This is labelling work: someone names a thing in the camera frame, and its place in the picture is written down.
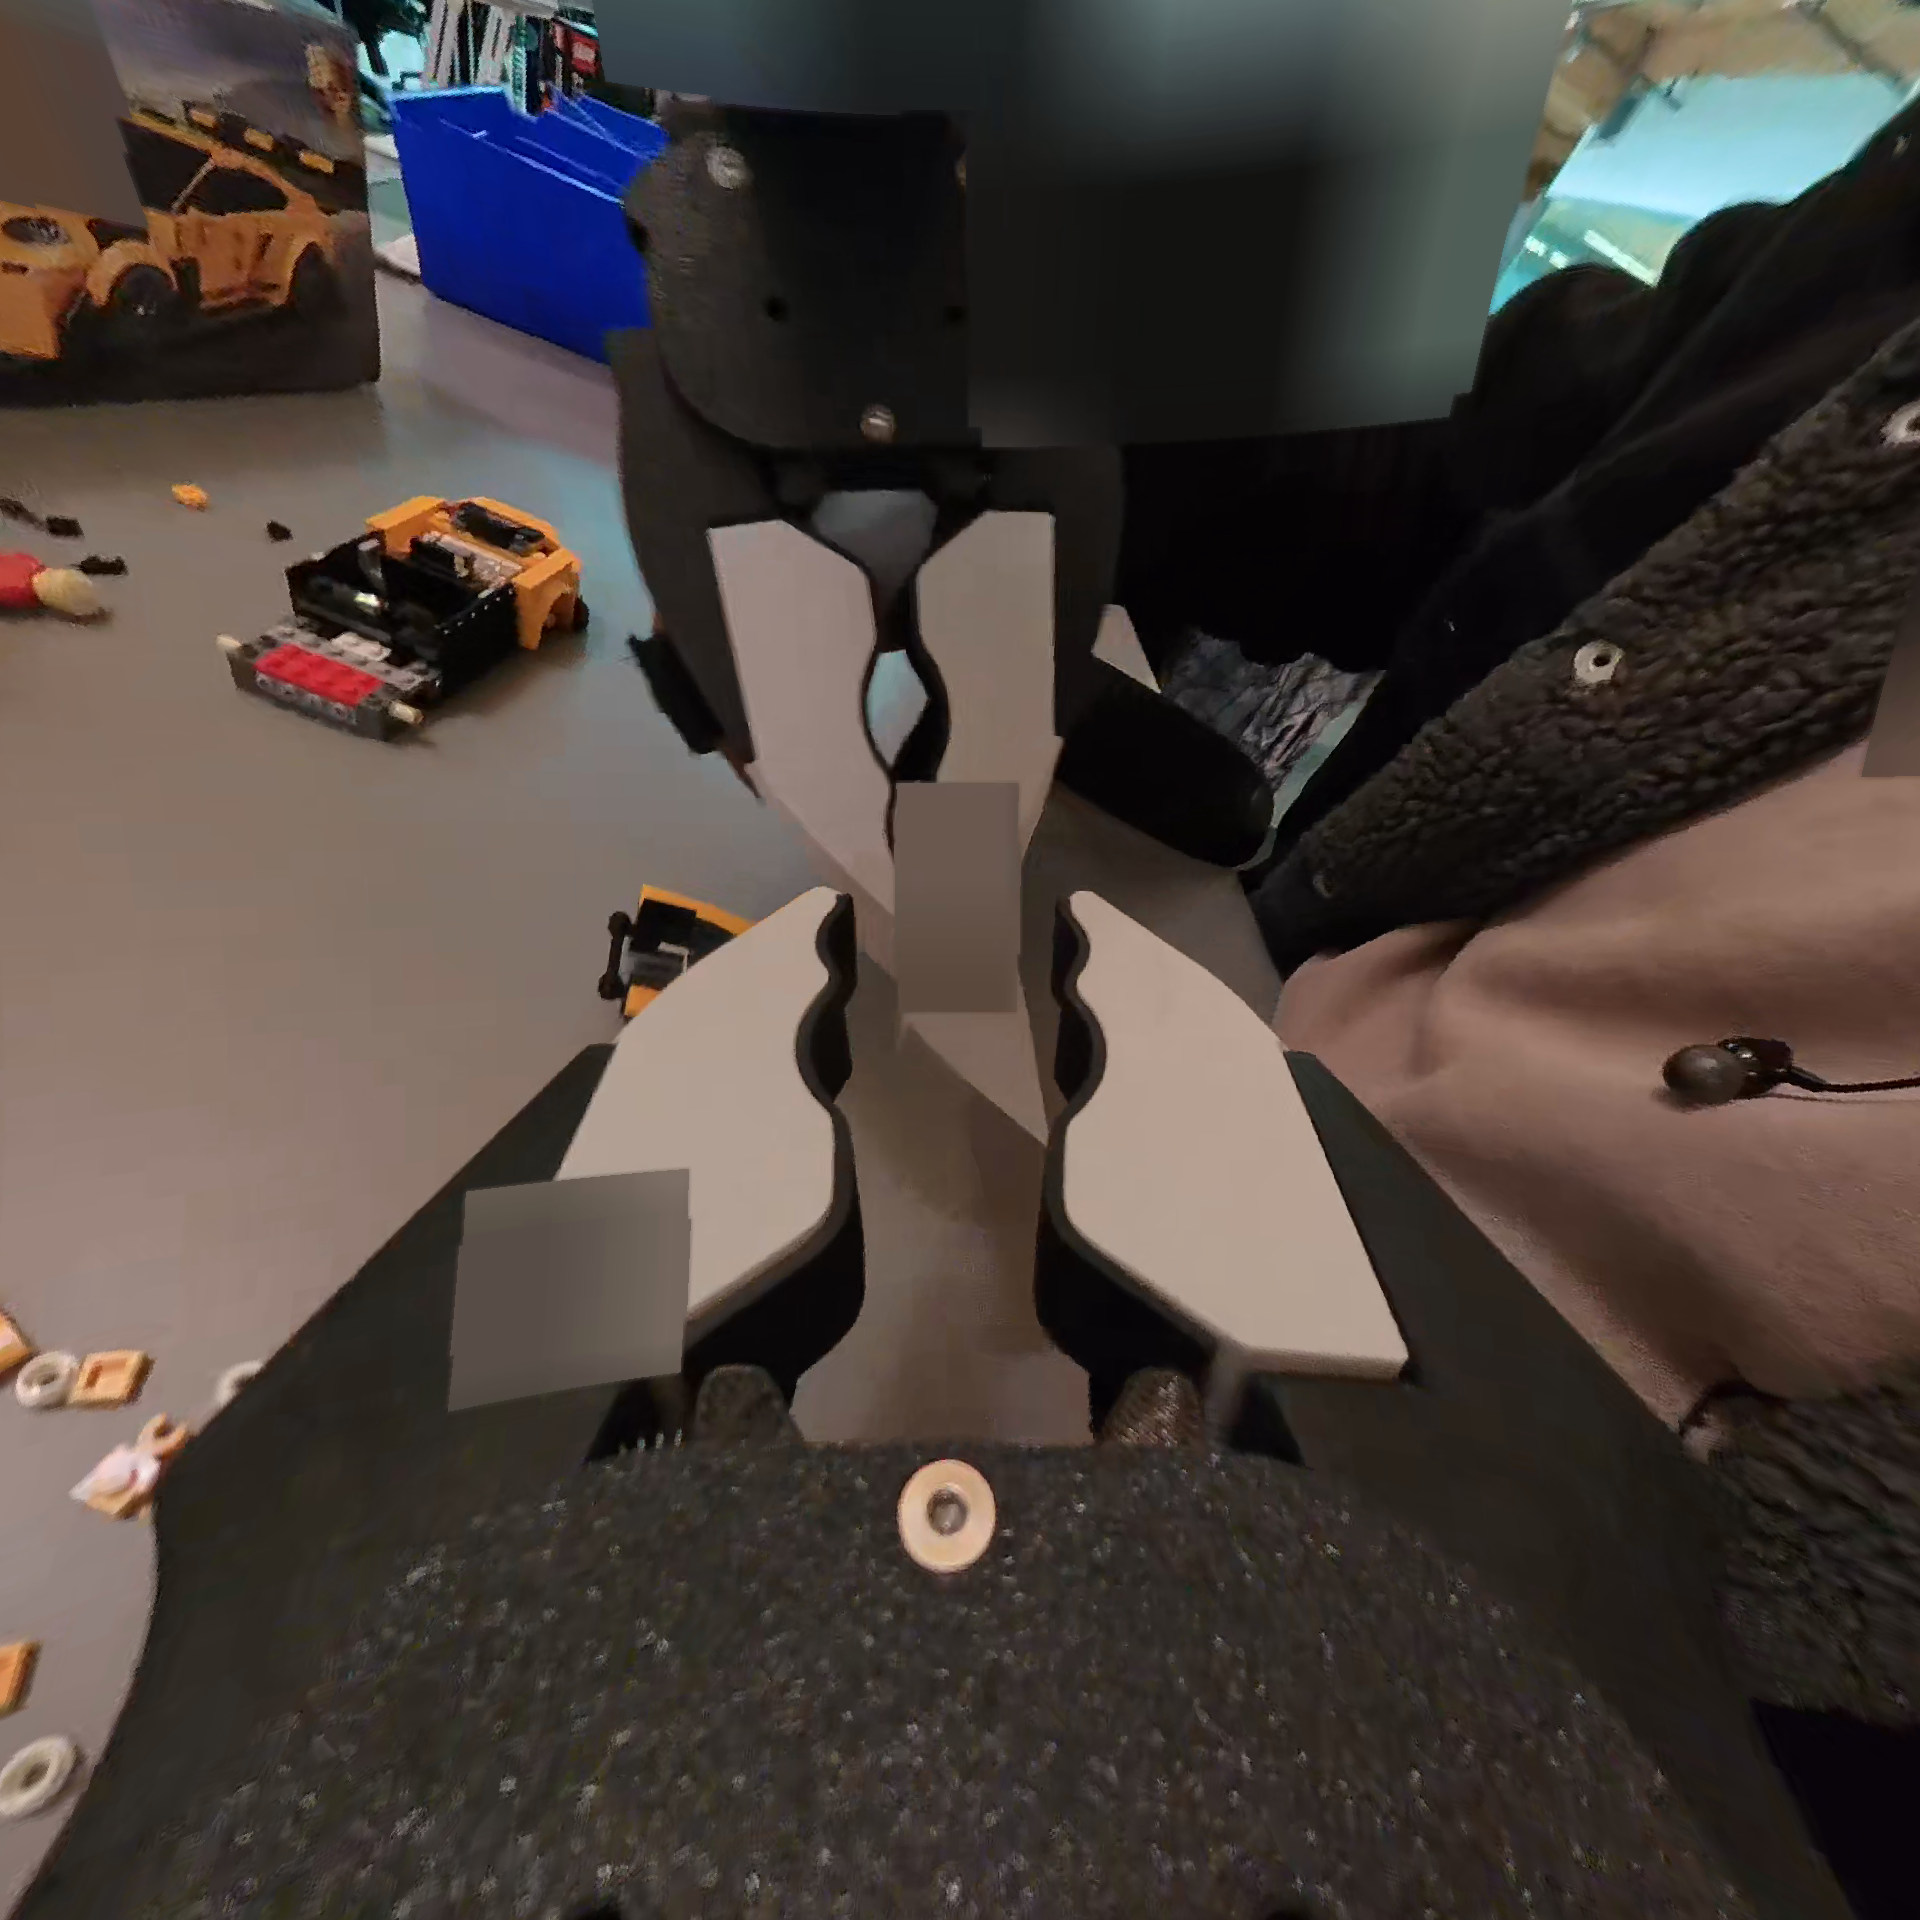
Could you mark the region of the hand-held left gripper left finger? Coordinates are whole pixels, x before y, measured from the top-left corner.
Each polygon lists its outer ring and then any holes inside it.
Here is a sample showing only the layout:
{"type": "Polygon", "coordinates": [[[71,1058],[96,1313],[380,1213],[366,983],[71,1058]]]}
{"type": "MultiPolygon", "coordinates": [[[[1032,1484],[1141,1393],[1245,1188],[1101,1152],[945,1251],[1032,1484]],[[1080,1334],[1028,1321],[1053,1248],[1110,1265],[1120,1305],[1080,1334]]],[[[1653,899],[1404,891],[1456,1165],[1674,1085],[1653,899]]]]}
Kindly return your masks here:
{"type": "Polygon", "coordinates": [[[564,1186],[687,1177],[690,1384],[752,1367],[794,1390],[851,1332],[865,1244],[851,1133],[853,906],[830,887],[700,960],[616,1044],[564,1186]]]}

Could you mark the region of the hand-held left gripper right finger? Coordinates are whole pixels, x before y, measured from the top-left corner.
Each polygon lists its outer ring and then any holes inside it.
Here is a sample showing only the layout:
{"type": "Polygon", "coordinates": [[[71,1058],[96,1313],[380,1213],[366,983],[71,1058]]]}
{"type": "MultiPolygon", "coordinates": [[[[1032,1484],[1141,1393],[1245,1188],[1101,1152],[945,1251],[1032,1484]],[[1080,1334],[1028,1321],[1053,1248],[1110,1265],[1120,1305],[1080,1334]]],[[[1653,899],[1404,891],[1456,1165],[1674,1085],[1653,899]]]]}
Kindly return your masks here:
{"type": "Polygon", "coordinates": [[[1110,900],[1061,900],[1036,1257],[1099,1424],[1143,1372],[1231,1434],[1262,1380],[1402,1380],[1410,1349],[1293,1063],[1224,983],[1110,900]]]}

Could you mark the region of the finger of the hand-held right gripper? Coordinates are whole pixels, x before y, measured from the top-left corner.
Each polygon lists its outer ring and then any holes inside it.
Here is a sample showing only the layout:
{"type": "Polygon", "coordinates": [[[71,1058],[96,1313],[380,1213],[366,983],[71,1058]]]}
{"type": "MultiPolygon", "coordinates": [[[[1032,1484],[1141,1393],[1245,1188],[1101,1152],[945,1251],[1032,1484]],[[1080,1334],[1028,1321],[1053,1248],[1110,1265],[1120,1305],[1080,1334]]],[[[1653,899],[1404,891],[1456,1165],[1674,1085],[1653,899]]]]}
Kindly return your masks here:
{"type": "Polygon", "coordinates": [[[922,563],[915,595],[947,724],[934,778],[1049,787],[1061,753],[1051,517],[982,513],[922,563]]]}
{"type": "Polygon", "coordinates": [[[863,716],[876,657],[869,578],[784,521],[710,532],[757,795],[882,916],[896,904],[892,783],[863,716]]]}

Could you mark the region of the orange black lego sub-assembly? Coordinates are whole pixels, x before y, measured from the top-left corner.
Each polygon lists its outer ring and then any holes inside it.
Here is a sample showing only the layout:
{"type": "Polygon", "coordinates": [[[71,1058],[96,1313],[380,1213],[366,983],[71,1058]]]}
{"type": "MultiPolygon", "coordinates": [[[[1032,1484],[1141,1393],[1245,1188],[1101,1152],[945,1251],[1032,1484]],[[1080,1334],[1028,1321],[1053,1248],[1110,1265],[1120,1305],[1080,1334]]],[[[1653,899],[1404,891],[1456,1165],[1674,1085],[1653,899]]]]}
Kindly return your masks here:
{"type": "Polygon", "coordinates": [[[633,912],[619,910],[606,923],[610,950],[596,996],[614,1006],[621,1021],[635,1021],[685,973],[754,927],[710,902],[648,885],[633,912]]]}

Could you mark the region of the partly built lego car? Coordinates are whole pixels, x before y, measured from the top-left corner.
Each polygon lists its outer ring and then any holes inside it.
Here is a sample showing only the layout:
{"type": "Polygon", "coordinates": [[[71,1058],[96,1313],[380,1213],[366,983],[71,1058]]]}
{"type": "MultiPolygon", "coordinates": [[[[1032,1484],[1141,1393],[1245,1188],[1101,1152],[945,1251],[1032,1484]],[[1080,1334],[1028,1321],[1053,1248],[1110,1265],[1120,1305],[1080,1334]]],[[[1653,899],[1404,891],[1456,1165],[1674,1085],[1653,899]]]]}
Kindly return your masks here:
{"type": "Polygon", "coordinates": [[[487,498],[403,501],[284,580],[272,628],[217,638],[232,686],[372,741],[416,734],[518,653],[589,630],[577,555],[487,498]]]}

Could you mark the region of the lego set box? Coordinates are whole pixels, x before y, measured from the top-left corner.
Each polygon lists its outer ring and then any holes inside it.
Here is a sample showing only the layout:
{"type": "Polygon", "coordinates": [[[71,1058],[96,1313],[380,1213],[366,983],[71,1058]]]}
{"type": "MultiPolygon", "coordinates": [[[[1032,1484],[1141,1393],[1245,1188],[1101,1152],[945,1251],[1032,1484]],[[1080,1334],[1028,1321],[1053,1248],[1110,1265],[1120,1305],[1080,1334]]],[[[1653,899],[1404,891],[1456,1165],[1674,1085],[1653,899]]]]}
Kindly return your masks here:
{"type": "Polygon", "coordinates": [[[4,409],[378,381],[357,41],[336,12],[2,16],[4,409]]]}

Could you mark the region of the scattered small lego pieces group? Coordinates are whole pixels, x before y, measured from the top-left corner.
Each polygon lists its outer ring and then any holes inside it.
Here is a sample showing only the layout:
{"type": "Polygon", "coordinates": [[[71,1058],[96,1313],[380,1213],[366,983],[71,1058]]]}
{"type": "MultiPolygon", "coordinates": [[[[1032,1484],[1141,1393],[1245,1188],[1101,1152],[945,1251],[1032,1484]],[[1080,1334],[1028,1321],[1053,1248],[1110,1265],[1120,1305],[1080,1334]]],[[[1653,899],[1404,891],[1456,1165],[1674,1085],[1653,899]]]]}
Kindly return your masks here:
{"type": "Polygon", "coordinates": [[[130,1698],[169,1472],[272,1353],[31,1344],[4,1370],[6,1875],[52,1848],[130,1698]]]}

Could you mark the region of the beige hoodie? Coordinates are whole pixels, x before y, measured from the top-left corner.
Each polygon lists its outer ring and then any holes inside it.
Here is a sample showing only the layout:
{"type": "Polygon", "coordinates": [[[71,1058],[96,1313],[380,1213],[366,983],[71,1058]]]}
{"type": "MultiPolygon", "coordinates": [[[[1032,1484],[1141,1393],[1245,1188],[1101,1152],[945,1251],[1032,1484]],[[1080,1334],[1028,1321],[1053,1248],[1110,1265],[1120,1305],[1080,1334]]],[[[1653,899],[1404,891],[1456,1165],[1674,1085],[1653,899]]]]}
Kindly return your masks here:
{"type": "Polygon", "coordinates": [[[1310,960],[1275,1029],[1356,1094],[1642,1401],[1814,1399],[1918,1351],[1916,1092],[1676,1108],[1730,1039],[1918,1067],[1918,782],[1855,745],[1469,925],[1310,960]]]}

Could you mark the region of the blue plastic bin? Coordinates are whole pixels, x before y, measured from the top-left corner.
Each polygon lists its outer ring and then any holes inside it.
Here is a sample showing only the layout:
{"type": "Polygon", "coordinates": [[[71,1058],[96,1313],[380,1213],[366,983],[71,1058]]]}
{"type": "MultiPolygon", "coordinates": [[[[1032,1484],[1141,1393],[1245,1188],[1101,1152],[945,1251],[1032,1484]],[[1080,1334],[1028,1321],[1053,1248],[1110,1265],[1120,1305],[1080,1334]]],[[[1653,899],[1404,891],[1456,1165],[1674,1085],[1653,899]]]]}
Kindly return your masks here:
{"type": "Polygon", "coordinates": [[[663,150],[654,122],[591,99],[527,114],[481,87],[403,93],[389,116],[433,296],[593,361],[650,325],[623,202],[663,150]]]}

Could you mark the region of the dark fleece jacket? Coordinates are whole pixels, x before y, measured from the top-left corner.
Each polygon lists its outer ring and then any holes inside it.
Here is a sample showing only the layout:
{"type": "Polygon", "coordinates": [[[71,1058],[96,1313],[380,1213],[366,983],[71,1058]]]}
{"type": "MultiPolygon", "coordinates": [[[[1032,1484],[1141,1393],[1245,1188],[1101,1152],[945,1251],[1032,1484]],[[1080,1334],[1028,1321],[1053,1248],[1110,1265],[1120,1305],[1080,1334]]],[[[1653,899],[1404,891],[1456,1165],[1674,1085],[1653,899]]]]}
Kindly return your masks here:
{"type": "MultiPolygon", "coordinates": [[[[1256,891],[1285,983],[1498,920],[1855,745],[1868,762],[1916,642],[1916,501],[1908,327],[1298,841],[1256,891]]],[[[1916,1365],[1814,1399],[1720,1388],[1678,1424],[1646,1409],[1728,1512],[1722,1614],[1755,1693],[1916,1727],[1916,1365]]]]}

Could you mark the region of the hoodie drawstring toggle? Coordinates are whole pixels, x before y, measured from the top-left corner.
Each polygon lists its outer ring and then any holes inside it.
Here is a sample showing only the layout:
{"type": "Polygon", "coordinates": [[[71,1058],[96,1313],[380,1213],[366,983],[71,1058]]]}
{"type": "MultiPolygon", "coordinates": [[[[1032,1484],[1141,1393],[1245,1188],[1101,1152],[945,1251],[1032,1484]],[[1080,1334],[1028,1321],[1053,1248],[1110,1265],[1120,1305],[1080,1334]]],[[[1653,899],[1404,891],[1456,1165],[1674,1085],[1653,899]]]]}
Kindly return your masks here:
{"type": "Polygon", "coordinates": [[[1834,1098],[1916,1092],[1918,1075],[1837,1083],[1799,1063],[1786,1042],[1740,1037],[1676,1050],[1663,1065],[1663,1087],[1678,1108],[1707,1111],[1776,1092],[1834,1098]]]}

